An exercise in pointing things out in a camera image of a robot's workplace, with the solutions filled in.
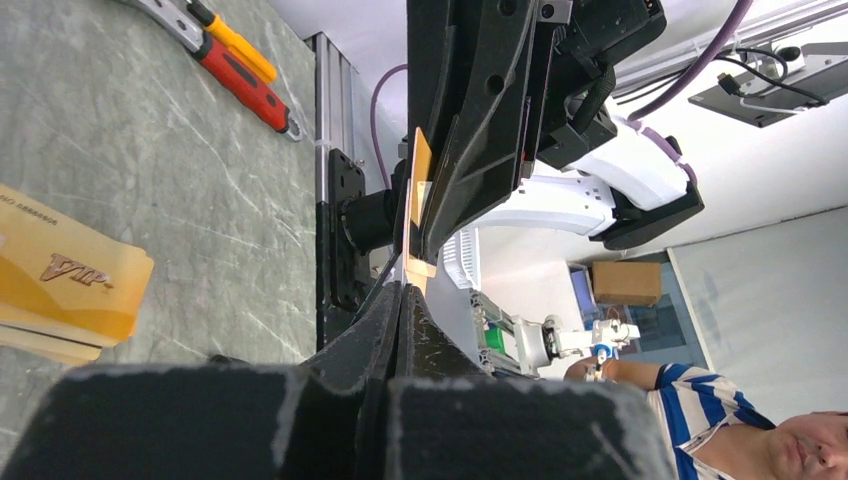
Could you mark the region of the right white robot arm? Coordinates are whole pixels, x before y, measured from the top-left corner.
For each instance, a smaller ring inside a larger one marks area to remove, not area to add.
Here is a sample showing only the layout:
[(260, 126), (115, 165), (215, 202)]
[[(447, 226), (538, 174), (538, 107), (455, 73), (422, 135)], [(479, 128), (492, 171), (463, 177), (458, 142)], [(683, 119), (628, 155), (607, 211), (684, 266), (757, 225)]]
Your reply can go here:
[(613, 111), (616, 66), (656, 40), (659, 1), (410, 1), (408, 125), (426, 200), (413, 251), (434, 261), (472, 223), (553, 228), (609, 250), (701, 212), (675, 140)]

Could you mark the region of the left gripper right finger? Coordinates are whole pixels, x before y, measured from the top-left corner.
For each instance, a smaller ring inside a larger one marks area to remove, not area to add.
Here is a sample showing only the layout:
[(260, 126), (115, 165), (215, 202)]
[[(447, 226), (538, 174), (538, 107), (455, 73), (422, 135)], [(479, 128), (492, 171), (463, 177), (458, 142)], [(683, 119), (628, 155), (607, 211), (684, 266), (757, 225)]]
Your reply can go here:
[(403, 291), (387, 397), (391, 479), (670, 479), (645, 395), (615, 383), (494, 378)]

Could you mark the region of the tan wooden block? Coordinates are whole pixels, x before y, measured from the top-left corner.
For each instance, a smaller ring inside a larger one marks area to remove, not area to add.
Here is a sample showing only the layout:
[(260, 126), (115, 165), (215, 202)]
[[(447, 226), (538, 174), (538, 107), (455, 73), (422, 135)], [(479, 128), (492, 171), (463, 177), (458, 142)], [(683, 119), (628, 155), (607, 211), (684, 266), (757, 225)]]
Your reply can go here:
[(8, 186), (1, 188), (1, 343), (83, 365), (127, 341), (154, 261)]

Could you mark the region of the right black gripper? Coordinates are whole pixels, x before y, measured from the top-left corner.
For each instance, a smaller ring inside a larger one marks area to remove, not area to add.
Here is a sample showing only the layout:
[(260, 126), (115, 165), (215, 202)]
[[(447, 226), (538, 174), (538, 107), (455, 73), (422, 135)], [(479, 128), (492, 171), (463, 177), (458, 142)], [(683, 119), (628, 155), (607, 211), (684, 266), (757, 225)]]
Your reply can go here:
[(616, 137), (615, 67), (667, 26), (662, 4), (642, 0), (409, 1), (406, 15), (408, 127), (433, 154), (418, 246), (429, 262), (514, 190), (526, 92), (523, 175), (561, 170)]

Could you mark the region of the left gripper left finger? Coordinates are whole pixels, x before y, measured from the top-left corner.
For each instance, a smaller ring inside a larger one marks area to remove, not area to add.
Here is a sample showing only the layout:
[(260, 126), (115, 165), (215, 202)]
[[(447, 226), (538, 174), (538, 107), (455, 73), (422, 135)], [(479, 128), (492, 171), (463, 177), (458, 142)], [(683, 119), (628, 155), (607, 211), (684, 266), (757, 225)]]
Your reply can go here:
[(402, 305), (382, 287), (300, 365), (94, 365), (45, 396), (6, 479), (377, 479)]

